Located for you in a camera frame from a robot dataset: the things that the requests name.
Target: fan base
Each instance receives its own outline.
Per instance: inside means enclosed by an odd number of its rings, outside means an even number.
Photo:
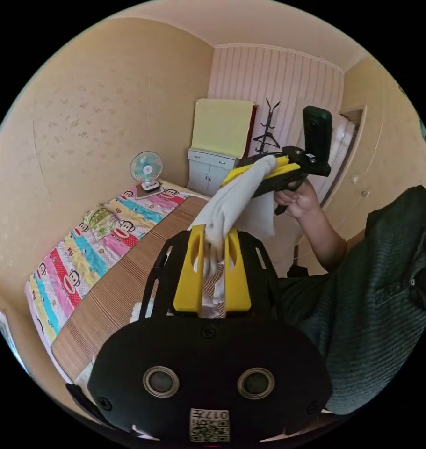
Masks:
[[[143,182],[141,187],[145,192],[152,192],[160,188],[160,183],[158,181]]]

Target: white paneled wall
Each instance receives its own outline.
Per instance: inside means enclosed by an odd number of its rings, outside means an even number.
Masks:
[[[281,102],[272,126],[280,146],[296,145],[302,131],[301,105],[338,112],[344,74],[338,67],[286,49],[254,45],[225,45],[214,50],[209,98],[251,100],[257,110],[253,138],[264,132],[268,105]],[[252,142],[251,154],[258,142]]]

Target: ceiling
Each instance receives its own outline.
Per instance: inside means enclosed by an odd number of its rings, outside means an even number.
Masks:
[[[367,55],[327,22],[272,0],[153,0],[112,16],[117,17],[164,22],[212,46],[245,43],[296,50],[344,71]]]

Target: lens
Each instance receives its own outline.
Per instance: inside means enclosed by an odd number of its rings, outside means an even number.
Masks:
[[[167,393],[173,386],[174,382],[168,373],[156,371],[149,377],[150,386],[159,393]]]
[[[143,376],[146,390],[157,398],[170,398],[179,389],[179,379],[169,368],[154,366],[148,369]]]
[[[275,380],[270,371],[264,368],[251,368],[238,380],[239,393],[248,399],[265,398],[274,389]]]
[[[244,390],[253,395],[264,393],[268,386],[269,381],[263,373],[252,373],[244,381]]]

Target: blue fan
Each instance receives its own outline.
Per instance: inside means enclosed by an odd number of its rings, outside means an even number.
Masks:
[[[144,191],[150,192],[160,187],[156,180],[163,171],[161,157],[152,151],[143,151],[135,156],[130,164],[130,174],[141,183]]]

